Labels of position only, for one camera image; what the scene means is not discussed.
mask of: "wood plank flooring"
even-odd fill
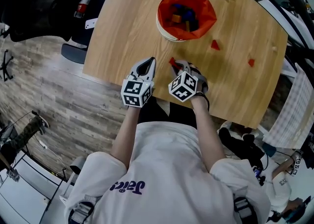
[[[4,122],[14,122],[31,110],[47,118],[51,128],[43,136],[35,136],[60,156],[69,177],[68,166],[76,157],[110,151],[126,108],[119,86],[84,75],[83,65],[61,55],[64,42],[53,36],[18,43],[0,38],[0,59],[6,49],[14,56],[8,68],[14,79],[0,80],[0,112]],[[17,131],[21,132],[32,117],[29,114],[18,121]],[[224,122],[214,120],[217,126]],[[61,171],[61,162],[36,138],[28,143],[30,153],[53,171]]]

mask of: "gray plaid fabric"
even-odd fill
[[[314,123],[314,90],[299,65],[287,101],[263,141],[279,148],[300,149]]]

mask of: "red triangular block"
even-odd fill
[[[211,47],[215,50],[220,50],[219,45],[215,39],[212,41]]]
[[[253,67],[253,66],[254,66],[254,62],[255,62],[255,60],[254,60],[253,58],[250,58],[250,60],[249,60],[249,65],[250,65],[251,67]]]

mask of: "soda bottle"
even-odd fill
[[[79,4],[78,4],[78,8],[76,10],[76,12],[74,13],[74,17],[76,18],[82,18],[84,17],[86,8],[89,4],[90,0],[80,0]]]

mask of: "wooden table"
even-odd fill
[[[174,43],[156,27],[160,1],[106,0],[83,72],[121,85],[133,64],[154,56],[154,96],[180,103],[168,93],[172,81],[168,61],[171,57],[185,59],[198,66],[209,81],[212,115],[256,128],[277,84],[286,32],[254,0],[209,0],[217,15],[215,25],[201,39]],[[210,47],[213,39],[220,51]],[[255,59],[253,67],[248,65],[250,58]]]

